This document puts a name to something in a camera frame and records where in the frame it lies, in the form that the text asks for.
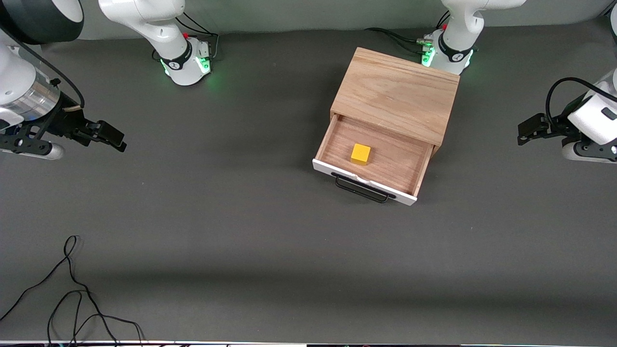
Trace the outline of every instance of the drawer handle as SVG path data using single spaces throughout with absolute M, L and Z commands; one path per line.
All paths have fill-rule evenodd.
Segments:
M 394 195 L 392 195 L 392 194 L 388 194 L 388 193 L 386 193 L 385 191 L 381 191 L 381 190 L 379 190 L 379 189 L 373 188 L 373 187 L 372 187 L 372 186 L 370 186 L 370 185 L 366 185 L 366 184 L 364 184 L 364 183 L 362 183 L 362 182 L 358 182 L 358 181 L 352 180 L 352 179 L 350 179 L 350 178 L 347 178 L 347 177 L 345 177 L 345 176 L 343 176 L 343 175 L 339 175 L 338 173 L 334 173 L 334 172 L 333 172 L 333 173 L 332 173 L 332 176 L 336 177 L 336 179 L 334 180 L 334 184 L 335 184 L 337 187 L 339 187 L 340 189 L 343 189 L 343 190 L 346 190 L 346 191 L 350 191 L 350 192 L 352 192 L 352 193 L 354 193 L 354 194 L 358 194 L 358 195 L 360 195 L 360 196 L 363 196 L 363 197 L 364 197 L 364 198 L 366 198 L 366 199 L 376 201 L 377 203 L 383 204 L 383 203 L 385 203 L 385 202 L 386 202 L 389 198 L 396 198 L 396 197 L 395 197 Z M 371 192 L 371 193 L 373 193 L 373 194 L 376 194 L 376 195 L 378 195 L 378 196 L 382 196 L 382 197 L 383 197 L 383 199 L 379 199 L 379 198 L 377 198 L 377 197 L 375 197 L 375 196 L 369 195 L 369 194 L 365 193 L 365 192 L 364 192 L 364 191 L 362 191 L 362 190 L 358 190 L 358 189 L 352 188 L 352 187 L 350 187 L 350 186 L 344 186 L 344 185 L 342 185 L 342 184 L 341 184 L 341 181 L 342 181 L 342 182 L 349 183 L 349 184 L 354 185 L 354 186 L 356 186 L 356 187 L 359 187 L 359 188 L 361 188 L 362 190 L 369 191 L 369 192 Z

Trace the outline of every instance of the wooden drawer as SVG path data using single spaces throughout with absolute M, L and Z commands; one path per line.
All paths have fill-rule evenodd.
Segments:
M 349 160 L 355 143 L 371 148 L 367 165 L 356 165 Z M 376 125 L 334 114 L 313 160 L 313 168 L 360 183 L 365 190 L 374 188 L 378 196 L 383 196 L 383 201 L 387 196 L 411 205 L 417 200 L 433 147 Z
M 358 48 L 313 168 L 367 198 L 413 204 L 442 144 L 457 87 L 458 75 Z M 351 163 L 356 143 L 371 148 L 367 165 Z

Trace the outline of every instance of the table surface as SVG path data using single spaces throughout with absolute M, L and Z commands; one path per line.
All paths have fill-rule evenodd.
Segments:
M 180 87 L 146 40 L 47 47 L 128 148 L 59 140 L 60 161 L 0 158 L 2 310 L 79 234 L 78 279 L 150 340 L 617 344 L 617 167 L 567 161 L 558 139 L 516 145 L 554 81 L 615 67 L 608 20 L 487 28 L 412 207 L 312 169 L 357 46 L 406 56 L 369 31 L 225 35 L 213 74 Z M 561 86 L 555 112 L 583 91 Z M 3 339 L 46 338 L 67 271 Z

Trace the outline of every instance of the yellow block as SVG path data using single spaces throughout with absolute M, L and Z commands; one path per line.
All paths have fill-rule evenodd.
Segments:
M 354 150 L 351 152 L 351 162 L 358 165 L 366 165 L 369 153 L 371 153 L 371 148 L 369 146 L 356 143 L 354 145 Z

